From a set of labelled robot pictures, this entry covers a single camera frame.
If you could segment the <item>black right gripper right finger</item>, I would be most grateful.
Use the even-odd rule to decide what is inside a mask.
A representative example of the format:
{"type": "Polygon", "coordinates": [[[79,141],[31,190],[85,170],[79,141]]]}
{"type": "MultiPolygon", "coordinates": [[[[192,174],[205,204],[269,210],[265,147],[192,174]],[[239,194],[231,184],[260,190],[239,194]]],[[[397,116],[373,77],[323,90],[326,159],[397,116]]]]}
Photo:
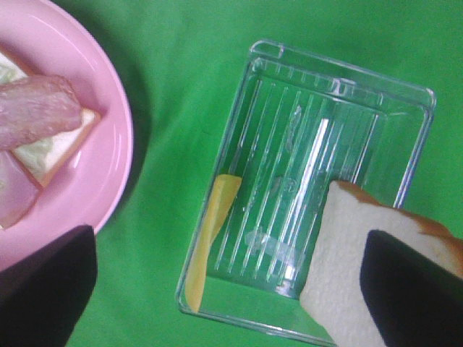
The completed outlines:
{"type": "Polygon", "coordinates": [[[462,345],[462,279],[385,231],[368,233],[360,288],[387,346],[462,345]]]}

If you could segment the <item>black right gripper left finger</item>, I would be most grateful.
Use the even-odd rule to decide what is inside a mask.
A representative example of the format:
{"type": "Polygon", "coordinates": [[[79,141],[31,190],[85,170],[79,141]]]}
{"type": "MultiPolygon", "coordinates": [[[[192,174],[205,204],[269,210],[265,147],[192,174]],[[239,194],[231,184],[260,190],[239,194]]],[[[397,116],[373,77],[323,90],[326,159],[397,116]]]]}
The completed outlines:
{"type": "Polygon", "coordinates": [[[1,271],[1,345],[65,346],[98,276],[93,228],[77,226],[1,271]]]}

